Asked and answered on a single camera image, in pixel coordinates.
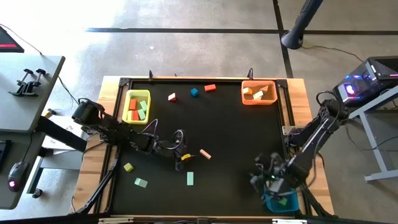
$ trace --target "gray floor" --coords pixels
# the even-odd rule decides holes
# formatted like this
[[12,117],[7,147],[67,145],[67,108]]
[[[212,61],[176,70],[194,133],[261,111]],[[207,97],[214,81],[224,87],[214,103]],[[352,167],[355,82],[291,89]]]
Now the gray floor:
[[[285,29],[294,24],[304,0],[280,0]],[[84,27],[174,27],[276,29],[271,0],[169,1],[5,1],[0,22],[47,55],[64,55],[60,76],[76,97],[95,100],[105,75],[286,77],[276,34],[132,34],[86,33]],[[313,30],[398,30],[395,0],[325,0],[309,26]],[[304,46],[324,45],[355,53],[361,59],[398,55],[398,36],[306,35]],[[29,54],[35,52],[22,44]],[[295,78],[304,78],[312,115],[315,94],[329,90],[359,61],[325,49],[290,50]],[[51,108],[71,115],[71,101],[57,83]],[[353,139],[369,147],[363,131],[349,127]],[[337,215],[397,223],[398,179],[366,184],[363,175],[379,172],[372,152],[355,149],[340,129],[322,149],[331,199]],[[391,152],[394,161],[398,153]],[[69,211],[77,172],[46,170],[39,187],[46,196],[24,195],[0,220],[64,215]]]

